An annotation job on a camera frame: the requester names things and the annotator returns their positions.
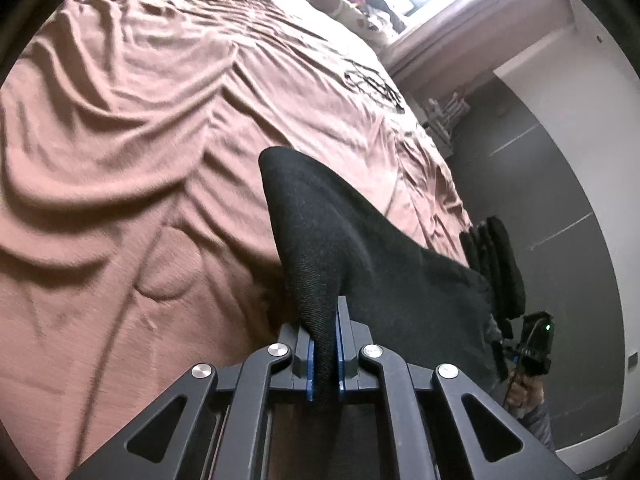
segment pink bedsheet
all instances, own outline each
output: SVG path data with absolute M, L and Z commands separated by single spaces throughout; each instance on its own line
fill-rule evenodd
M 350 68 L 271 0 L 66 0 L 31 41 L 0 91 L 0 419 L 42 480 L 274 339 L 266 147 L 464 262 L 446 164 Z

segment hand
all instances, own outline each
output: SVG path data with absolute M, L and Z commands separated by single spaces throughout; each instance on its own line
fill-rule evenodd
M 514 371 L 509 373 L 509 379 L 514 377 Z M 521 408 L 526 413 L 539 406 L 545 401 L 545 389 L 542 377 L 529 377 L 524 374 L 515 376 L 509 392 L 507 393 L 507 404 L 514 408 Z

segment floor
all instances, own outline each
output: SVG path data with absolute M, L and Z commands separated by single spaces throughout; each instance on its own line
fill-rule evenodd
M 622 310 L 598 220 L 562 153 L 498 78 L 466 99 L 447 159 L 472 222 L 505 223 L 527 313 L 556 321 L 546 398 L 558 448 L 618 422 L 625 359 Z

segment black metal bracket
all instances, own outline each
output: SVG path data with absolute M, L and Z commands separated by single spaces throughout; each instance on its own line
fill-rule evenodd
M 336 332 L 340 398 L 380 407 L 381 462 L 391 457 L 396 480 L 578 478 L 455 366 L 421 368 L 375 345 L 344 297 Z M 68 480 L 264 480 L 269 407 L 312 400 L 313 360 L 309 334 L 288 324 L 242 365 L 198 364 Z

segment black fabric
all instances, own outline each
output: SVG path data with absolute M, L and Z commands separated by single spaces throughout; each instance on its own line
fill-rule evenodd
M 492 314 L 502 336 L 512 339 L 509 320 L 524 313 L 526 296 L 504 225 L 498 218 L 490 217 L 468 233 L 460 233 L 460 243 L 469 267 L 482 274 L 491 285 Z
M 471 233 L 462 231 L 460 233 L 460 243 L 462 244 L 462 250 L 465 252 L 466 262 L 469 264 L 469 269 L 472 269 L 475 272 L 480 272 L 478 248 L 474 243 L 474 239 L 471 236 Z
M 334 391 L 335 303 L 407 362 L 457 365 L 480 387 L 496 379 L 484 341 L 491 312 L 478 273 L 420 247 L 316 160 L 288 148 L 260 155 L 287 292 L 316 342 L 316 392 Z
M 504 313 L 507 319 L 516 319 L 524 314 L 527 303 L 524 281 L 513 255 L 509 234 L 502 221 L 497 216 L 489 216 L 486 225 L 500 265 Z

